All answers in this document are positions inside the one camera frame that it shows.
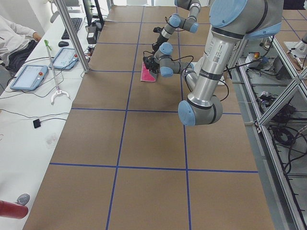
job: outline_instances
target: black mouse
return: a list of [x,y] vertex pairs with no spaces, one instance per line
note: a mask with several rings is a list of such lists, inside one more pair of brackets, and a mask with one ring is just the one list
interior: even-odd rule
[[59,42],[59,47],[64,47],[64,46],[69,46],[69,43],[65,42],[65,41],[60,41]]

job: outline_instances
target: red cylinder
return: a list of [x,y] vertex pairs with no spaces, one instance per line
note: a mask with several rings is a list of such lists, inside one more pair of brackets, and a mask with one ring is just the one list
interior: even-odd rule
[[28,214],[28,207],[0,200],[0,217],[22,219]]

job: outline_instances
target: blue joint cap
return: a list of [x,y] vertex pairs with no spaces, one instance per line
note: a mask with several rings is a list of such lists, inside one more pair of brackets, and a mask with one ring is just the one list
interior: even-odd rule
[[178,105],[178,115],[185,126],[194,126],[195,115],[192,106],[187,101],[181,101]]
[[173,52],[173,46],[168,42],[164,42],[162,45],[160,45],[159,50],[163,54],[171,55]]
[[196,33],[198,27],[199,27],[199,24],[198,24],[198,23],[193,23],[193,25],[192,25],[191,28],[190,28],[190,32],[191,32],[191,33]]
[[174,13],[169,18],[168,23],[170,23],[173,27],[178,27],[180,25],[181,19],[178,14]]
[[160,73],[162,77],[169,78],[173,76],[174,71],[170,67],[162,66],[160,67]]

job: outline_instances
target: black keyboard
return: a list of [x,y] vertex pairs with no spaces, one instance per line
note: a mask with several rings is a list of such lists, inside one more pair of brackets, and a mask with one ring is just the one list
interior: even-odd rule
[[[72,21],[73,27],[75,28],[75,31],[78,32],[82,24],[82,18],[71,18],[71,21]],[[69,35],[66,29],[62,35],[62,40],[65,40],[65,39],[69,39]]]

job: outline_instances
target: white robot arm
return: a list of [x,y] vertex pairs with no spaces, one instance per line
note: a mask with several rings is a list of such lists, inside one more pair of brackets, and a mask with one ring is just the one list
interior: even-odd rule
[[159,64],[161,75],[180,73],[192,91],[178,106],[184,125],[212,124],[221,118],[222,104],[214,91],[235,44],[243,38],[264,38],[278,33],[282,12],[283,0],[215,0],[210,10],[213,38],[206,48],[199,75],[187,63],[170,61],[172,47],[169,43],[159,47],[154,61]]

